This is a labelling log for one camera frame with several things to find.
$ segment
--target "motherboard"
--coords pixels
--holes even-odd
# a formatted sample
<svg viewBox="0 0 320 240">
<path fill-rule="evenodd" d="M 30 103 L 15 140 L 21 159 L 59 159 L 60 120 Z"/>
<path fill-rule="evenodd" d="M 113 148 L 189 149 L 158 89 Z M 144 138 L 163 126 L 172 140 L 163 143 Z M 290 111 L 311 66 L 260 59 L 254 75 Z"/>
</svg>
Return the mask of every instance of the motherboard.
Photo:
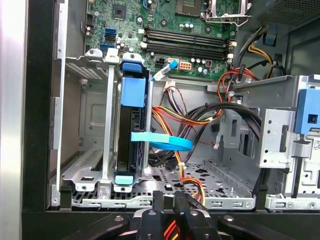
<svg viewBox="0 0 320 240">
<path fill-rule="evenodd" d="M 238 4 L 218 0 L 217 13 L 237 13 Z M 153 74 L 177 61 L 170 75 L 217 80 L 227 70 L 236 27 L 206 23 L 207 8 L 207 0 L 88 0 L 85 50 L 138 53 Z"/>
</svg>

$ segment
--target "screw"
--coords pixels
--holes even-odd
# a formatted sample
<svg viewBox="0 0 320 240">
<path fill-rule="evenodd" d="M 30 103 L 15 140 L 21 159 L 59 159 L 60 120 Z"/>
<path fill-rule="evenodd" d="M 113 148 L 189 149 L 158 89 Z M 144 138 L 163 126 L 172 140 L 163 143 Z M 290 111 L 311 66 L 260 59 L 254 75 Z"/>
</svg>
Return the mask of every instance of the screw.
<svg viewBox="0 0 320 240">
<path fill-rule="evenodd" d="M 116 222 L 121 222 L 124 220 L 124 218 L 122 216 L 116 216 L 114 219 Z"/>
<path fill-rule="evenodd" d="M 192 216 L 197 216 L 198 215 L 198 212 L 197 211 L 190 211 L 190 214 L 192 215 Z"/>
<path fill-rule="evenodd" d="M 316 207 L 316 204 L 314 203 L 314 202 L 311 202 L 310 204 L 309 204 L 309 208 L 310 209 L 314 209 Z"/>
<path fill-rule="evenodd" d="M 224 219 L 227 220 L 228 222 L 232 222 L 234 220 L 234 218 L 229 215 L 224 216 Z"/>
<path fill-rule="evenodd" d="M 156 215 L 156 212 L 155 211 L 149 211 L 148 215 L 151 215 L 151 216 Z"/>
</svg>

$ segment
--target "blue plastic tab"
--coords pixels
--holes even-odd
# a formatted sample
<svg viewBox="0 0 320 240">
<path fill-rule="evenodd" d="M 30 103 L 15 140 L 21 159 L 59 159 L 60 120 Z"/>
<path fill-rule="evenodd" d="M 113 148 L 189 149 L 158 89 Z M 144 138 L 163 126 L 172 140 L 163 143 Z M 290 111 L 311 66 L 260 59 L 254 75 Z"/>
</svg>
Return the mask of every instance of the blue plastic tab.
<svg viewBox="0 0 320 240">
<path fill-rule="evenodd" d="M 188 139 L 153 132 L 132 132 L 131 141 L 150 142 L 154 148 L 170 151 L 190 151 L 193 145 Z"/>
<path fill-rule="evenodd" d="M 176 67 L 178 67 L 178 62 L 176 62 L 176 61 L 171 62 L 169 64 L 169 67 L 170 67 L 171 70 L 175 69 Z"/>
<path fill-rule="evenodd" d="M 300 90 L 298 109 L 296 113 L 295 132 L 297 134 L 308 134 L 310 129 L 320 128 L 320 90 Z"/>
<path fill-rule="evenodd" d="M 134 72 L 134 73 L 142 73 L 142 66 L 138 63 L 125 62 L 122 65 L 122 71 Z"/>
<path fill-rule="evenodd" d="M 143 108 L 145 106 L 146 79 L 124 77 L 122 80 L 121 105 Z"/>
<path fill-rule="evenodd" d="M 154 132 L 131 132 L 132 142 L 159 142 L 166 143 L 170 142 L 170 136 L 167 134 L 154 133 Z"/>
<path fill-rule="evenodd" d="M 119 185 L 131 185 L 134 182 L 134 176 L 116 175 L 114 182 Z"/>
</svg>

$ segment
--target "green circuit board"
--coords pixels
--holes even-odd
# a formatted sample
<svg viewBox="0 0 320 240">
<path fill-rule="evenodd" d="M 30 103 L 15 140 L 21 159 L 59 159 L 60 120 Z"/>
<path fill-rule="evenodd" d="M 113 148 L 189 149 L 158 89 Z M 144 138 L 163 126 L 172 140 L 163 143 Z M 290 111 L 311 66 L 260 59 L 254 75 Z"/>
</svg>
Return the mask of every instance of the green circuit board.
<svg viewBox="0 0 320 240">
<path fill-rule="evenodd" d="M 176 9 L 177 1 L 184 1 L 184 4 L 190 7 L 195 6 L 200 1 L 201 11 L 204 11 L 208 7 L 206 0 L 153 0 L 151 8 L 149 9 L 144 7 L 143 0 L 88 0 L 86 24 L 90 22 L 92 34 L 86 36 L 86 49 L 99 49 L 101 44 L 116 47 L 118 41 L 122 46 L 124 45 L 119 49 L 120 57 L 124 52 L 129 50 L 133 51 L 133 53 L 138 53 L 144 58 L 144 65 L 152 73 L 155 73 L 161 69 L 161 67 L 155 65 L 155 59 L 157 58 L 164 58 L 166 60 L 168 58 L 174 58 L 179 59 L 180 62 L 189 63 L 191 62 L 191 58 L 176 54 L 165 55 L 156 52 L 154 56 L 151 56 L 150 52 L 141 48 L 144 34 L 139 33 L 139 29 L 141 32 L 147 25 L 153 29 L 168 30 L 177 33 L 191 33 L 222 39 L 236 38 L 236 27 L 234 25 L 207 24 L 200 16 L 178 14 Z M 238 0 L 218 0 L 217 12 L 218 14 L 237 13 L 238 4 Z M 193 27 L 182 27 L 186 24 L 192 24 Z M 116 37 L 114 39 L 106 39 L 105 28 L 116 30 Z M 106 54 L 106 49 L 101 48 L 101 50 Z M 211 66 L 204 66 L 202 63 L 193 62 L 191 70 L 174 69 L 170 74 L 198 77 L 205 81 L 213 81 L 217 80 L 226 71 L 227 65 L 225 61 L 220 60 L 212 60 Z M 199 73 L 199 67 L 207 69 L 207 74 Z"/>
</svg>

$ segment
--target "ram slot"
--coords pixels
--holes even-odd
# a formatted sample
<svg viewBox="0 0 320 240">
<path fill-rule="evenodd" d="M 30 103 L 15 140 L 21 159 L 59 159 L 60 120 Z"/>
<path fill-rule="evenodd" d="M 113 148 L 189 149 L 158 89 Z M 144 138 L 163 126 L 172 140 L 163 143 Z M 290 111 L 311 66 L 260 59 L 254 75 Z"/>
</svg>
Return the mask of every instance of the ram slot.
<svg viewBox="0 0 320 240">
<path fill-rule="evenodd" d="M 226 53 L 223 49 L 205 48 L 199 46 L 179 45 L 174 43 L 164 43 L 158 41 L 150 41 L 147 45 L 148 52 L 173 54 L 186 57 L 205 58 L 211 60 L 223 61 Z"/>
<path fill-rule="evenodd" d="M 163 42 L 173 42 L 181 44 L 192 44 L 216 48 L 226 48 L 227 42 L 224 39 L 217 37 L 207 37 L 196 34 L 188 33 L 175 33 L 165 30 L 149 30 L 146 31 L 147 41 L 163 41 Z"/>
</svg>

